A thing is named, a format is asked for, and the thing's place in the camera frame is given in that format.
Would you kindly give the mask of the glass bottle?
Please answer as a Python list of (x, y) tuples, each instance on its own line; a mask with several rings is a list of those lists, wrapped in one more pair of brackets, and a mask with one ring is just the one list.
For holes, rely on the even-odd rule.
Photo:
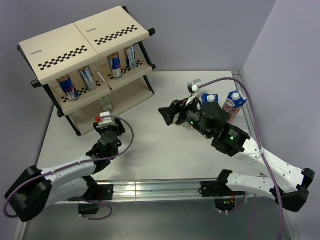
[(99, 102), (99, 105), (100, 105), (101, 109), (104, 112), (112, 112), (112, 109), (113, 109), (112, 101), (111, 101), (111, 99), (110, 99), (110, 97), (108, 95), (100, 98), (98, 100), (98, 102)]

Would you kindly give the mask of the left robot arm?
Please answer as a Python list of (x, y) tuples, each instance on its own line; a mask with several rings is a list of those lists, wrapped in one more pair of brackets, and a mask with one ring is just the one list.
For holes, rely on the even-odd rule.
[(103, 189), (92, 176), (121, 155), (119, 136), (126, 132), (124, 119), (116, 117), (106, 121), (102, 126), (102, 120), (96, 119), (93, 126), (100, 139), (85, 155), (56, 167), (26, 168), (4, 196), (4, 215), (28, 222), (45, 208), (62, 201), (79, 201), (78, 212), (83, 218), (95, 215), (102, 200), (112, 199), (114, 186)]

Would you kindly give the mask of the energy drink can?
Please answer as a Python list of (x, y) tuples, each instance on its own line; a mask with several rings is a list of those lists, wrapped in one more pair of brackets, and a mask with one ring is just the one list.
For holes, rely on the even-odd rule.
[(126, 64), (129, 68), (135, 69), (137, 68), (137, 60), (136, 60), (136, 52), (134, 45), (131, 45), (129, 47), (126, 47), (124, 50), (124, 56)]
[(88, 65), (79, 69), (78, 73), (89, 91), (93, 91), (97, 88), (95, 77)]
[(78, 91), (76, 90), (74, 83), (72, 82), (70, 76), (67, 74), (56, 80), (59, 86), (61, 87), (65, 98), (68, 101), (77, 101), (79, 99)]
[(121, 79), (123, 74), (119, 53), (115, 52), (109, 55), (107, 57), (107, 60), (110, 68), (111, 77), (115, 80)]

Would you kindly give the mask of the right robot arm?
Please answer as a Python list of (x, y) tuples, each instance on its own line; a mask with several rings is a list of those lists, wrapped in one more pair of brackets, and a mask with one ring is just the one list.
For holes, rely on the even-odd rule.
[(188, 123), (203, 137), (211, 140), (218, 152), (252, 166), (264, 176), (250, 176), (224, 169), (214, 181), (201, 182), (203, 197), (224, 197), (233, 193), (254, 193), (281, 203), (285, 210), (299, 212), (307, 202), (309, 186), (315, 172), (300, 169), (281, 160), (239, 127), (226, 122), (227, 114), (216, 102), (201, 104), (199, 99), (187, 103), (174, 100), (159, 108), (167, 126)]

